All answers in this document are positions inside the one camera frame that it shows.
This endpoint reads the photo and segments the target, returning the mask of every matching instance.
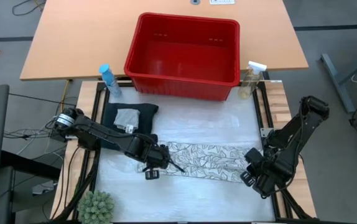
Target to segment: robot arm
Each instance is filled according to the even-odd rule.
[[[328,105],[313,97],[302,98],[299,113],[281,130],[271,130],[263,140],[263,155],[255,148],[245,159],[250,165],[241,174],[243,182],[262,197],[285,189],[293,179],[299,154],[320,123],[329,117]]]
[[[151,171],[146,172],[146,179],[159,177],[159,172],[152,170],[153,168],[166,169],[169,163],[173,164],[169,148],[165,145],[159,146],[156,143],[156,135],[118,133],[92,121],[80,109],[64,109],[54,126],[62,136],[75,135],[78,138],[78,145],[87,150],[100,150],[101,139],[117,145],[126,156],[147,164],[144,171]]]

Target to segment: black cloth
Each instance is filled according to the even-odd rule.
[[[152,122],[154,120],[154,115],[158,112],[159,107],[150,103],[141,104],[125,104],[125,103],[107,103],[104,109],[104,118],[102,125],[113,129],[119,133],[125,134],[125,130],[120,129],[114,125],[115,117],[118,113],[118,109],[135,109],[140,111],[139,115],[139,128],[133,131],[133,133],[139,134],[150,134],[152,131]],[[115,144],[101,141],[101,147],[113,150],[119,150]]]

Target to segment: patterned cloth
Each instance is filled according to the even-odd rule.
[[[168,146],[172,160],[185,170],[185,173],[182,173],[169,164],[167,169],[159,171],[160,174],[231,182],[242,181],[240,175],[248,166],[244,155],[254,147],[254,144],[212,146],[163,141],[158,144]],[[145,164],[138,163],[137,171],[142,172],[145,167]]]

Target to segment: wooden desk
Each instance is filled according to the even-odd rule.
[[[98,78],[108,63],[117,75],[137,18],[143,12],[234,19],[241,24],[241,69],[248,61],[269,70],[308,68],[282,0],[237,0],[212,6],[201,0],[48,0],[30,47],[21,80]]]
[[[94,104],[94,99],[96,95],[96,86],[97,82],[83,82],[81,89],[80,89],[80,94],[79,94],[79,99],[78,99],[78,104],[77,107],[82,109],[83,112],[88,116],[91,117],[91,112],[93,110],[93,104]],[[285,95],[285,90],[282,82],[266,82],[266,90],[267,90],[267,95],[268,95],[268,100],[269,100],[269,105],[270,105],[270,110],[272,113],[272,119],[274,123],[275,128],[281,128],[283,127],[288,121],[292,119],[288,107],[288,103],[286,100],[286,95]],[[100,104],[98,106],[98,114],[96,116],[97,122],[100,122],[101,119],[101,112],[102,112],[102,107],[103,107],[103,102],[104,96],[101,95],[100,97]],[[265,110],[263,109],[263,102],[261,97],[259,98],[260,104],[261,104],[261,113],[263,117],[263,122],[266,122],[266,115],[265,115]],[[63,204],[65,202],[65,191],[67,187],[67,175],[68,175],[68,165],[69,161],[72,157],[73,152],[77,148],[77,141],[70,141],[67,146],[67,150],[65,152],[65,162],[64,162],[64,185],[63,185],[63,197],[61,201],[61,205],[59,206],[57,210],[56,216],[63,210]],[[75,157],[72,160],[71,164],[71,171],[70,171],[70,182],[68,186],[68,195],[67,195],[67,201],[69,202],[70,199],[72,198],[72,195],[74,193],[76,184],[78,182],[78,178],[80,176],[80,171],[81,171],[81,165],[83,161],[83,155],[85,151],[84,150],[79,150],[76,154]],[[91,164],[93,162],[92,159],[89,160],[89,169],[91,167]],[[57,187],[57,191],[55,194],[54,198],[54,203],[53,203],[53,209],[52,209],[52,214],[56,210],[58,206],[58,201],[60,200],[60,194],[61,194],[61,187],[62,185],[59,184]],[[305,170],[303,166],[303,162],[299,160],[299,165],[297,166],[297,173],[295,176],[294,181],[289,187],[290,193],[293,195],[293,197],[296,199],[297,203],[311,216],[315,217],[315,209],[313,205],[313,201],[311,198],[310,194],[310,189],[308,187],[308,182],[307,182],[307,177],[305,175]],[[282,217],[285,215],[285,208],[283,206],[283,200],[282,196],[278,195],[278,201],[279,201],[279,208],[280,208],[280,214]]]

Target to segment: white plastic wrap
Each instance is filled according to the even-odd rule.
[[[237,92],[235,88],[227,101],[216,102],[144,95],[124,87],[122,96],[111,97],[110,103],[158,105],[152,132],[163,141],[260,148],[253,99],[240,100]],[[271,200],[263,200],[243,183],[168,175],[145,180],[136,167],[136,161],[120,152],[101,150],[96,189],[114,199],[112,222],[274,220]]]

